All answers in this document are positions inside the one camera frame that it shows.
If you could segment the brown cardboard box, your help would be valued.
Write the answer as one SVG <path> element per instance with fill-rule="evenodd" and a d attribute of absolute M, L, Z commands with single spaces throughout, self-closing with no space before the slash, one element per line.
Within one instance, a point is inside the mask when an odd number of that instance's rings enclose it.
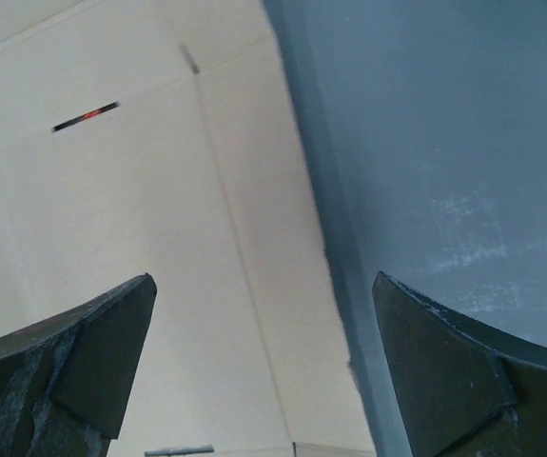
<path fill-rule="evenodd" d="M 0 1 L 0 335 L 146 272 L 113 456 L 371 456 L 259 1 Z"/>

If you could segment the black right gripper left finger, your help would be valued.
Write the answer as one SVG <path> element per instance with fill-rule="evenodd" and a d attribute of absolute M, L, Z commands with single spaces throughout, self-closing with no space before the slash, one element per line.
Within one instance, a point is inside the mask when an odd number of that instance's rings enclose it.
<path fill-rule="evenodd" d="M 144 273 L 0 337 L 0 456 L 107 455 L 156 295 Z"/>

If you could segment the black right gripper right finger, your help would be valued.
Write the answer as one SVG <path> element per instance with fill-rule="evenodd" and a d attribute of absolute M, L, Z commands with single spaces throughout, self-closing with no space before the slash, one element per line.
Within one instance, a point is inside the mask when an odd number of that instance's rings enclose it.
<path fill-rule="evenodd" d="M 373 301 L 415 456 L 547 456 L 547 347 L 380 272 Z"/>

